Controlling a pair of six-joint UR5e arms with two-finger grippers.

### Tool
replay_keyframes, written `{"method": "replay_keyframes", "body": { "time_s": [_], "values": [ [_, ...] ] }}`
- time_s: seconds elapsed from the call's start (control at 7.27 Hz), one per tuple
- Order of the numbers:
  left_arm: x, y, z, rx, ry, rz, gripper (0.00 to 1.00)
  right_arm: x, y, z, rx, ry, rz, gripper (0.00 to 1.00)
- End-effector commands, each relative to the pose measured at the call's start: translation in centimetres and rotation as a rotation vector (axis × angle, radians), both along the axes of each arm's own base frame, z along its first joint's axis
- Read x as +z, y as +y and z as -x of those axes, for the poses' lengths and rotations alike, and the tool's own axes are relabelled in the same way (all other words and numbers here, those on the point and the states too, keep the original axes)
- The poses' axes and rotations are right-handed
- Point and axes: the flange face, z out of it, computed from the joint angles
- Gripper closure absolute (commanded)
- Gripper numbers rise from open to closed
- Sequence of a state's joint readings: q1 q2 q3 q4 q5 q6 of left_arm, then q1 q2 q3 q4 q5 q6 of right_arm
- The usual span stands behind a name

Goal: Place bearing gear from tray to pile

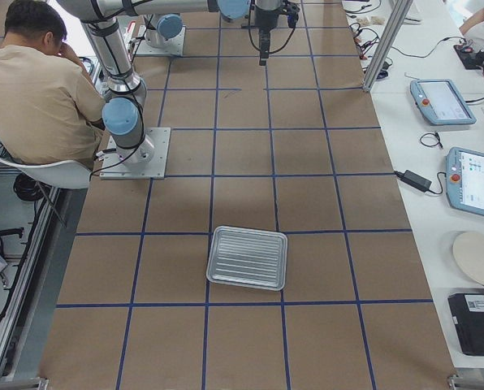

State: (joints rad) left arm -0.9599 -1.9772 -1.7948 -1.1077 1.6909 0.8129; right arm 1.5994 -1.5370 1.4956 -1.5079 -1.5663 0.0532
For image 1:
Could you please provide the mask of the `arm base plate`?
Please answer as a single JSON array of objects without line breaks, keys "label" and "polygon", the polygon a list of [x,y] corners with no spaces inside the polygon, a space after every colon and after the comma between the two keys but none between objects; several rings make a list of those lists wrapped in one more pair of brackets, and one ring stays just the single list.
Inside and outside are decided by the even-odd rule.
[{"label": "arm base plate", "polygon": [[142,25],[139,29],[133,51],[138,57],[182,57],[184,55],[186,27],[180,33],[166,39],[156,30],[149,30]]},{"label": "arm base plate", "polygon": [[166,173],[166,163],[171,139],[170,128],[146,128],[145,139],[131,155],[131,150],[116,146],[112,137],[107,148],[115,149],[106,154],[102,170],[98,172],[103,180],[163,180]]}]

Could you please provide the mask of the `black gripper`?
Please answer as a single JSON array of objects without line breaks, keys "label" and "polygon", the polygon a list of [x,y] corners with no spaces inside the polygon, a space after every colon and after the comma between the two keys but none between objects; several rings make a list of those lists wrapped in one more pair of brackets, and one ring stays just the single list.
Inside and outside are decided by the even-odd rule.
[{"label": "black gripper", "polygon": [[281,0],[255,0],[254,26],[258,30],[259,65],[266,65],[270,57],[270,30],[276,28],[282,12]]}]

